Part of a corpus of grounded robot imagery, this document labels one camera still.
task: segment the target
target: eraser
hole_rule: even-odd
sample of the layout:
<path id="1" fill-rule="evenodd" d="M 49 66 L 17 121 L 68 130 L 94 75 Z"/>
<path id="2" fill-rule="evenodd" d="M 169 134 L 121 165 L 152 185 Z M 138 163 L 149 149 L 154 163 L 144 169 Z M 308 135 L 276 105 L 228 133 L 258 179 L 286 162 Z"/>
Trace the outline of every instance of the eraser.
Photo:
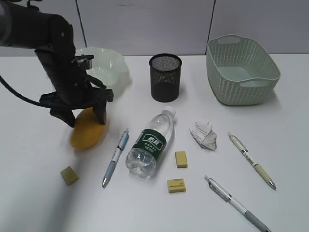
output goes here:
<path id="1" fill-rule="evenodd" d="M 67 183 L 67 185 L 72 185 L 76 181 L 79 180 L 78 175 L 73 171 L 73 169 L 69 166 L 66 169 L 62 170 L 61 172 L 62 178 Z"/>
<path id="2" fill-rule="evenodd" d="M 187 168 L 187 156 L 185 151 L 176 151 L 176 164 L 177 168 Z"/>
<path id="3" fill-rule="evenodd" d="M 184 179 L 168 180 L 169 193 L 185 192 Z"/>

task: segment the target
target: table surface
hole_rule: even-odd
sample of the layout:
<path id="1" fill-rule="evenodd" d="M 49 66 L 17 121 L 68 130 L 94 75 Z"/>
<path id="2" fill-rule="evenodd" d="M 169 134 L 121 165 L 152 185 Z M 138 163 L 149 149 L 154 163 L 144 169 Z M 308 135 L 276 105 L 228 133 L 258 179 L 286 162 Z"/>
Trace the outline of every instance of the table surface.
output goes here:
<path id="1" fill-rule="evenodd" d="M 17 99 L 0 86 L 1 232 L 257 232 L 245 217 L 209 189 L 213 177 L 273 232 L 308 227 L 309 55 L 272 55 L 281 71 L 263 104 L 220 104 L 207 81 L 205 56 L 183 56 L 177 100 L 160 103 L 150 95 L 150 57 L 126 57 L 130 85 L 109 103 L 108 130 L 89 150 L 74 150 L 72 129 L 49 111 Z M 17 91 L 38 100 L 52 91 L 34 57 L 1 57 L 0 74 Z M 125 158 L 146 123 L 166 106 L 177 110 L 175 136 L 157 174 L 140 179 Z M 218 134 L 216 151 L 202 149 L 189 133 L 208 118 Z M 125 128 L 130 140 L 109 185 L 102 178 Z M 271 189 L 231 143 L 246 145 L 277 185 Z M 177 169 L 175 151 L 186 151 L 188 168 Z M 71 166 L 80 180 L 66 186 L 60 171 Z M 168 193 L 167 180 L 184 178 L 187 191 Z"/>

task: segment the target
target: white bowl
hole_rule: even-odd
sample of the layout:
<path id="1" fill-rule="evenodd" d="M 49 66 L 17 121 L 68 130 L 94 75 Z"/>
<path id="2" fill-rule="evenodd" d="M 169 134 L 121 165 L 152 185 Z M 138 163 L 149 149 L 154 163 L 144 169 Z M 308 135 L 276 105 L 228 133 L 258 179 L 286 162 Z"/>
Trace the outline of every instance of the white bowl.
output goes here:
<path id="1" fill-rule="evenodd" d="M 94 55 L 92 60 L 92 69 L 86 70 L 87 73 L 106 85 L 107 88 L 111 88 L 114 92 L 118 91 L 119 78 L 122 78 L 129 74 L 129 69 L 125 63 L 125 58 L 114 50 L 98 48 L 98 47 L 86 47 L 76 50 L 76 55 Z"/>

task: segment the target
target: plastic water bottle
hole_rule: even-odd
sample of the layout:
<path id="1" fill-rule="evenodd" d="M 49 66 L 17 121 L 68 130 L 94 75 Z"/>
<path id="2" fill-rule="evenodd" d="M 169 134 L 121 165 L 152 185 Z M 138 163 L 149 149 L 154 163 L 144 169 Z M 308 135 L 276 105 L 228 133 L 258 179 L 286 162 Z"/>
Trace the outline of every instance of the plastic water bottle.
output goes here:
<path id="1" fill-rule="evenodd" d="M 126 166 L 131 173 L 146 178 L 154 171 L 157 159 L 172 135 L 175 114 L 173 107 L 165 107 L 141 132 L 126 157 Z"/>

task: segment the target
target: white pen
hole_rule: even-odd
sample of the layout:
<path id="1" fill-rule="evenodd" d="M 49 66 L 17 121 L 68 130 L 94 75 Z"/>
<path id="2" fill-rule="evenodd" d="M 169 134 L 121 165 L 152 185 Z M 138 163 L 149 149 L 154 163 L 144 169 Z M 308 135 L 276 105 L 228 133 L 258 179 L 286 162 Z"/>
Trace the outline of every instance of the white pen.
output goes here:
<path id="1" fill-rule="evenodd" d="M 247 148 L 241 143 L 241 141 L 234 135 L 232 135 L 230 132 L 227 133 L 230 140 L 233 142 L 233 144 L 238 148 L 238 150 L 243 154 L 243 156 L 246 158 L 246 160 L 253 166 L 253 168 L 257 171 L 257 173 L 260 174 L 260 176 L 265 180 L 265 182 L 272 187 L 272 189 L 276 190 L 277 187 L 273 180 L 270 178 L 270 176 L 265 172 L 265 170 L 261 167 L 260 164 L 255 163 L 253 159 L 249 156 Z"/>
<path id="2" fill-rule="evenodd" d="M 105 188 L 108 182 L 110 181 L 112 174 L 116 168 L 117 162 L 120 158 L 121 152 L 125 149 L 128 140 L 129 140 L 129 129 L 126 129 L 121 136 L 119 144 L 114 152 L 114 155 L 112 156 L 112 160 L 110 164 L 108 165 L 107 171 L 104 175 L 103 182 L 102 182 L 103 188 Z"/>
<path id="3" fill-rule="evenodd" d="M 217 193 L 223 200 L 229 202 L 235 209 L 237 209 L 245 218 L 248 219 L 254 226 L 256 226 L 261 232 L 271 232 L 270 229 L 264 225 L 253 213 L 247 210 L 241 203 L 239 203 L 231 194 L 229 194 L 223 187 L 221 187 L 212 178 L 205 175 L 205 180 L 209 184 L 215 193 Z"/>

